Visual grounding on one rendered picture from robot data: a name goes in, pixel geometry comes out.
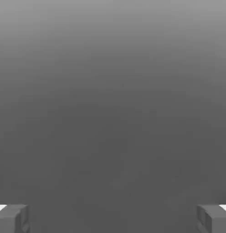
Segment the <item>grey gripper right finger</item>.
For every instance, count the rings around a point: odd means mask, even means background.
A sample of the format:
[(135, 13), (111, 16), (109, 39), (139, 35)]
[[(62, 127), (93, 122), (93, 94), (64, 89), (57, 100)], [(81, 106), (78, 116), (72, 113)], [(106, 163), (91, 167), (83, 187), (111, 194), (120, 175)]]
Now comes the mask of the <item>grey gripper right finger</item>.
[(199, 233), (226, 233), (226, 204), (198, 205), (196, 214)]

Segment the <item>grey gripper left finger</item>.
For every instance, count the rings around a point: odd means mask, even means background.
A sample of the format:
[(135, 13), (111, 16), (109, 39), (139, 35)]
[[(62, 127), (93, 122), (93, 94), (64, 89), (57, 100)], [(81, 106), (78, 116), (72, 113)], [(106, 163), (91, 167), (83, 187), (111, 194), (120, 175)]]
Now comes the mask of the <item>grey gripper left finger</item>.
[(0, 233), (31, 233), (29, 205), (0, 204)]

